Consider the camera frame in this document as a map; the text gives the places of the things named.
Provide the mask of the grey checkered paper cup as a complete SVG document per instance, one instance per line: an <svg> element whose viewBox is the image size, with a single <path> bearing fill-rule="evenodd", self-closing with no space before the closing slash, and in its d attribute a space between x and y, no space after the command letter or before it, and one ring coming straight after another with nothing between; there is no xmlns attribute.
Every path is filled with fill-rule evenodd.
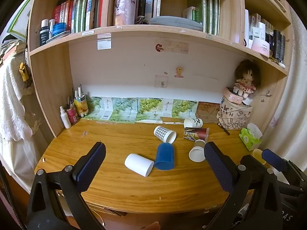
<svg viewBox="0 0 307 230"><path fill-rule="evenodd" d="M154 136L156 136L163 143L173 144L176 139L176 132L162 126L157 126L154 129Z"/></svg>

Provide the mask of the yellow small cup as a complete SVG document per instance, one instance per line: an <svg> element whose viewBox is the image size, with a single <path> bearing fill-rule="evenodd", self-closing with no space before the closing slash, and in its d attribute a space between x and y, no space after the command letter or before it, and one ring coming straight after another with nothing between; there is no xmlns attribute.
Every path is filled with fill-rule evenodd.
<svg viewBox="0 0 307 230"><path fill-rule="evenodd" d="M252 151L252 156L258 160L261 164L265 165L266 161L262 158L263 151L260 149L255 149Z"/></svg>

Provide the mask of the brown banded paper cup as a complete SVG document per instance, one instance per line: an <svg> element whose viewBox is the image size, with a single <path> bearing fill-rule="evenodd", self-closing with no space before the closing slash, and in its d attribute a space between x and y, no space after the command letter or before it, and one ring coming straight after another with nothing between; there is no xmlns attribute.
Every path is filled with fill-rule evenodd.
<svg viewBox="0 0 307 230"><path fill-rule="evenodd" d="M193 162L200 163L205 160L204 148L205 140L198 139L194 142L192 149L189 152L189 159Z"/></svg>

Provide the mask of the plain white paper cup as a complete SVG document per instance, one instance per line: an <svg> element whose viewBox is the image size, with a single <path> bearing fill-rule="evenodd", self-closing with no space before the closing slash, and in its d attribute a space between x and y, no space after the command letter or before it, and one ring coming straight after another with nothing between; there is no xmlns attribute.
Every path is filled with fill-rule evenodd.
<svg viewBox="0 0 307 230"><path fill-rule="evenodd" d="M131 171L136 172L143 177L147 177L154 166L154 161L138 154L131 153L127 156L124 164Z"/></svg>

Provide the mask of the white printed paper cup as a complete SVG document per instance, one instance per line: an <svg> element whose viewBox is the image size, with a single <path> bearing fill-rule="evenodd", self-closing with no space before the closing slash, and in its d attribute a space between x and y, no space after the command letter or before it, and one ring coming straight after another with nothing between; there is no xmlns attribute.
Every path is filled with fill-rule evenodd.
<svg viewBox="0 0 307 230"><path fill-rule="evenodd" d="M186 118L184 120L184 128L201 128L203 121L201 118Z"/></svg>

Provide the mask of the blue plastic cup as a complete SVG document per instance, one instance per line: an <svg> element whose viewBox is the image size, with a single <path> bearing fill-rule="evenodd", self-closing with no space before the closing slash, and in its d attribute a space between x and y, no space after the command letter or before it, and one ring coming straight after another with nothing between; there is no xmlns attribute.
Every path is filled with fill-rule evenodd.
<svg viewBox="0 0 307 230"><path fill-rule="evenodd" d="M157 148L154 166L159 170L174 168L174 147L170 143L161 143Z"/></svg>

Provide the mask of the green tissue pack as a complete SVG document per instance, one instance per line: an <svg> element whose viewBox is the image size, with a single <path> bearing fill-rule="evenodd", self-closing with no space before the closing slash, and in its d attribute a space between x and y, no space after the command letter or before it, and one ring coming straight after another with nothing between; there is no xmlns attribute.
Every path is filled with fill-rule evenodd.
<svg viewBox="0 0 307 230"><path fill-rule="evenodd" d="M253 151L261 145L262 136L263 134L261 130L252 122L250 122L246 128L242 128L239 133L239 138L242 140L248 151Z"/></svg>

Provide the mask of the white lace cloth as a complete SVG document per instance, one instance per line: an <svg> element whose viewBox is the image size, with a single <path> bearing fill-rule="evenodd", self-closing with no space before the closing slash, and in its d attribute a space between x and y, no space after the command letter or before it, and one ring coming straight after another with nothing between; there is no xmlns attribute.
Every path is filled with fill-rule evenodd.
<svg viewBox="0 0 307 230"><path fill-rule="evenodd" d="M10 56L1 66L1 161L8 174L30 193L37 152L21 102L24 83L19 64L18 58Z"/></svg>

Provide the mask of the black pen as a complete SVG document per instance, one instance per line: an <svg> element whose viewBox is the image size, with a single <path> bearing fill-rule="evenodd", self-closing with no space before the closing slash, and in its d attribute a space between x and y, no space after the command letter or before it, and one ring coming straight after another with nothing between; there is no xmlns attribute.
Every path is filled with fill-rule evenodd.
<svg viewBox="0 0 307 230"><path fill-rule="evenodd" d="M230 136L229 131L228 131L227 129L225 129L225 128L222 126L221 123L217 123L217 125L218 125L228 136Z"/></svg>

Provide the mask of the white spray bottle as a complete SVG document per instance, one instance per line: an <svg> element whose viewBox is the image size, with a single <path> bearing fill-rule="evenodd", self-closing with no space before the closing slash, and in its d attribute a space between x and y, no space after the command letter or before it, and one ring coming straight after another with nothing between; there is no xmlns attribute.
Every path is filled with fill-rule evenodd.
<svg viewBox="0 0 307 230"><path fill-rule="evenodd" d="M65 111L65 109L63 108L63 106L60 106L60 117L61 117L61 120L64 124L64 127L66 129L69 129L71 127L71 122L70 122L68 114Z"/></svg>

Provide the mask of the printed fabric storage bag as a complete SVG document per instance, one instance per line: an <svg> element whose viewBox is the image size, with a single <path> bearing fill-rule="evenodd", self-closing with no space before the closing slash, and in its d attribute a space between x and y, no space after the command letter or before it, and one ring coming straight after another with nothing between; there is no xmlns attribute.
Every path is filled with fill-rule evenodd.
<svg viewBox="0 0 307 230"><path fill-rule="evenodd" d="M216 118L226 130L242 129L247 126L252 110L252 106L232 103L223 96Z"/></svg>

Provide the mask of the red pen holder can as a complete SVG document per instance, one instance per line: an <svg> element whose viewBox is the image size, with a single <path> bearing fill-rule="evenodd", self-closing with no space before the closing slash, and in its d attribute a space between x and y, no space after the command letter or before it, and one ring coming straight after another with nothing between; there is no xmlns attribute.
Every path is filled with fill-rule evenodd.
<svg viewBox="0 0 307 230"><path fill-rule="evenodd" d="M67 97L67 103L65 106L65 111L68 115L69 121L72 125L78 122L78 114L75 108L74 101L71 100L70 96Z"/></svg>

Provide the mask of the brown haired doll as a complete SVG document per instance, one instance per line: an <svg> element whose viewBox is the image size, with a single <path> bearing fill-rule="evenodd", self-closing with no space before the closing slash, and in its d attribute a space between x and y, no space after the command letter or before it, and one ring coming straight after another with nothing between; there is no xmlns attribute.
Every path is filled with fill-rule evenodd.
<svg viewBox="0 0 307 230"><path fill-rule="evenodd" d="M243 60L235 69L234 94L246 99L261 85L259 67L250 60Z"/></svg>

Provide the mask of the green leaf paper strip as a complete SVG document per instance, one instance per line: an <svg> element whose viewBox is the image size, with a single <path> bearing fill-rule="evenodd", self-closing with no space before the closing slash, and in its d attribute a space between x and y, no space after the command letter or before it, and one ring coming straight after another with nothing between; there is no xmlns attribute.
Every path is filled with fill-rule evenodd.
<svg viewBox="0 0 307 230"><path fill-rule="evenodd" d="M86 119L122 123L163 123L163 118L195 118L198 101L165 98L88 97Z"/></svg>

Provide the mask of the wooden bookshelf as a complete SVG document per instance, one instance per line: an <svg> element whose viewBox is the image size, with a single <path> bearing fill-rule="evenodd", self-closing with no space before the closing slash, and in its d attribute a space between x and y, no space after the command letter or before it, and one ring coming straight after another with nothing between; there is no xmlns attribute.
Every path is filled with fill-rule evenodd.
<svg viewBox="0 0 307 230"><path fill-rule="evenodd" d="M290 65L292 25L285 0L221 0L220 32L165 25L114 25L115 0L102 0L102 26L39 44L39 30L56 6L67 0L34 0L29 22L29 54L35 91L53 136L63 124L59 108L72 90L99 97L157 97L218 103L234 82L240 61L261 70L250 122L265 131L284 92L288 70L244 46L245 10L259 13L286 37ZM162 0L161 12L177 16L187 0Z"/></svg>

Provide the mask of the dark cosmetic bottle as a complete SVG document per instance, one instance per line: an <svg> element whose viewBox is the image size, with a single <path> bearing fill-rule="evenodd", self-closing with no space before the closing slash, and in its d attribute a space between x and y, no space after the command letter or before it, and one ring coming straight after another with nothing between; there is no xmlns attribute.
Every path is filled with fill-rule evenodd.
<svg viewBox="0 0 307 230"><path fill-rule="evenodd" d="M49 20L42 20L40 30L40 46L46 44L47 40L49 39L49 31Z"/></svg>

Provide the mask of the blue lidded jar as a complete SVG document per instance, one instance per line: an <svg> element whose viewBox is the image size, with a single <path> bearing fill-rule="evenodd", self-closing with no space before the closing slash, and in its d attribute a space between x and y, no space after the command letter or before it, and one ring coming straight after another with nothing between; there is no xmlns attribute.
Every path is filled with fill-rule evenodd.
<svg viewBox="0 0 307 230"><path fill-rule="evenodd" d="M67 26L66 26L65 22L54 24L52 36L56 36L56 35L61 34L62 32L65 32L66 31L66 27Z"/></svg>

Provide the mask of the grey cushion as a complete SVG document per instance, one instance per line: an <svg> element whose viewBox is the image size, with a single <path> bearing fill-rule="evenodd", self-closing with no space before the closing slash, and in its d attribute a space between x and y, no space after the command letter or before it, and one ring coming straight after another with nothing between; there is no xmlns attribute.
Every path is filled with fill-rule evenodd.
<svg viewBox="0 0 307 230"><path fill-rule="evenodd" d="M173 16L153 17L150 20L150 24L186 28L186 29L191 29L191 30L196 30L196 31L201 31L201 32L203 31L202 24L196 21L190 20L190 19L182 18L182 17L173 17Z"/></svg>

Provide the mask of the pink floral roll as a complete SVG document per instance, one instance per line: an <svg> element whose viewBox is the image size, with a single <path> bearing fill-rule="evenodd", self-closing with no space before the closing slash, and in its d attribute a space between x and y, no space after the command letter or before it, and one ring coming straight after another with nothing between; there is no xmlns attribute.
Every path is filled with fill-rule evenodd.
<svg viewBox="0 0 307 230"><path fill-rule="evenodd" d="M113 24L115 26L134 24L136 0L115 0Z"/></svg>

